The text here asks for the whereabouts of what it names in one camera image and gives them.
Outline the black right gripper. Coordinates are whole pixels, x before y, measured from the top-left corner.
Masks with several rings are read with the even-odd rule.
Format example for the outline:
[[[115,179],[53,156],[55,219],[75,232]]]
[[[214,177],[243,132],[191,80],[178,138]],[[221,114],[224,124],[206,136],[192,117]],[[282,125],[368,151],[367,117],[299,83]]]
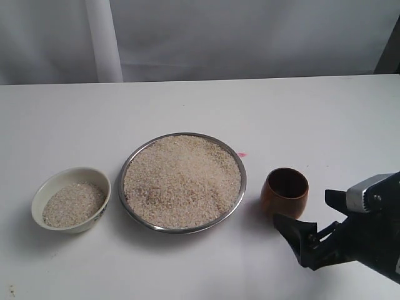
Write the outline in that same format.
[[[316,222],[274,214],[275,229],[298,263],[309,269],[358,261],[392,281],[399,280],[399,173],[379,174],[347,191],[326,189],[325,203],[346,216],[315,244]]]

